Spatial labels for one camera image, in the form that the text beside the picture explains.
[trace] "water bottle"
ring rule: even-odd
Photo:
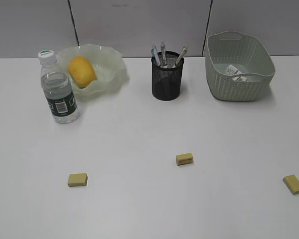
[[[41,69],[41,86],[48,101],[54,119],[59,123],[70,123],[80,113],[72,92],[71,82],[59,68],[54,51],[39,52]]]

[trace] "plastic basket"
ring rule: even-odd
[[[261,42],[249,35],[226,31],[207,39],[206,78],[212,95],[223,101],[253,101],[275,74],[270,55]],[[238,68],[247,81],[226,75],[228,65]]]

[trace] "yellow lemon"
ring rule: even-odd
[[[80,87],[87,87],[92,81],[96,80],[91,63],[83,56],[76,56],[70,61],[68,72]]]

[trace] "bottle label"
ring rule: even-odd
[[[64,98],[57,100],[46,98],[46,100],[48,101],[50,110],[54,116],[68,116],[76,110],[76,101],[72,91],[69,95],[67,95]]]

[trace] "pen holder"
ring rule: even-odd
[[[168,68],[162,68],[156,64],[155,58],[151,58],[151,92],[153,96],[161,101],[171,101],[180,94],[181,74],[183,71],[184,58],[179,66],[172,68],[179,54],[172,51],[166,52]]]

